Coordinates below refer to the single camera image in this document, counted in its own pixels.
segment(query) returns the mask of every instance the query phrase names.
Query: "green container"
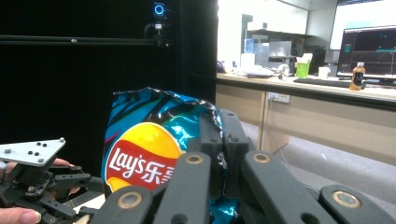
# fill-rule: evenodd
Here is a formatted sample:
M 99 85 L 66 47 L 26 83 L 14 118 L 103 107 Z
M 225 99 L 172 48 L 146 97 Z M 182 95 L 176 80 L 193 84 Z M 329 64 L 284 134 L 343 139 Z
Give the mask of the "green container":
M 311 61 L 308 61 L 308 63 L 297 63 L 296 76 L 297 77 L 308 77 L 309 64 L 311 64 Z

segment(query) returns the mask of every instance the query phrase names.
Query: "white cup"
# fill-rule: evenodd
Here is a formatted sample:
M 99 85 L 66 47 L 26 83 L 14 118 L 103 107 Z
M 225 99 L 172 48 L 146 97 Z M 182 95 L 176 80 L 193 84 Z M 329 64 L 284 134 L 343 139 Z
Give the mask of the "white cup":
M 332 70 L 330 70 L 330 67 L 320 67 L 319 72 L 318 72 L 318 77 L 323 79 L 327 78 Z

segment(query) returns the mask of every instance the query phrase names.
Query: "bottle label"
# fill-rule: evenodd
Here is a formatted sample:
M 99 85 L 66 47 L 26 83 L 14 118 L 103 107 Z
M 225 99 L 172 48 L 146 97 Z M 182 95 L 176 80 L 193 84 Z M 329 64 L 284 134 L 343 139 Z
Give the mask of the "bottle label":
M 353 80 L 353 84 L 361 86 L 361 82 L 363 81 L 363 75 L 364 74 L 362 72 L 355 73 L 355 79 Z

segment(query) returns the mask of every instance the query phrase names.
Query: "keyboard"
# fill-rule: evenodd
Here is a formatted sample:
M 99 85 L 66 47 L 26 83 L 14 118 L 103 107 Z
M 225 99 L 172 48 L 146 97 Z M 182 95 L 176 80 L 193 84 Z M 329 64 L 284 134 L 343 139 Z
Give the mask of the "keyboard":
M 294 79 L 296 83 L 303 84 L 311 84 L 311 85 L 319 85 L 319 86 L 330 86 L 330 87 L 339 87 L 339 88 L 349 88 L 349 82 L 345 81 L 337 81 L 337 80 L 323 80 L 323 79 L 315 79 L 315 78 L 297 78 Z M 361 83 L 361 89 L 363 90 L 366 87 L 366 84 Z

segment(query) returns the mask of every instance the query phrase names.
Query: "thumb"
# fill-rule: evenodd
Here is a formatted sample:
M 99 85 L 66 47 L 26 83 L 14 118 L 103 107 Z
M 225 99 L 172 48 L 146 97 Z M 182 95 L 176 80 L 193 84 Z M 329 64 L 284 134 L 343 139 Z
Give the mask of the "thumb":
M 2 224 L 36 224 L 40 222 L 41 214 L 27 208 L 0 208 L 0 223 Z

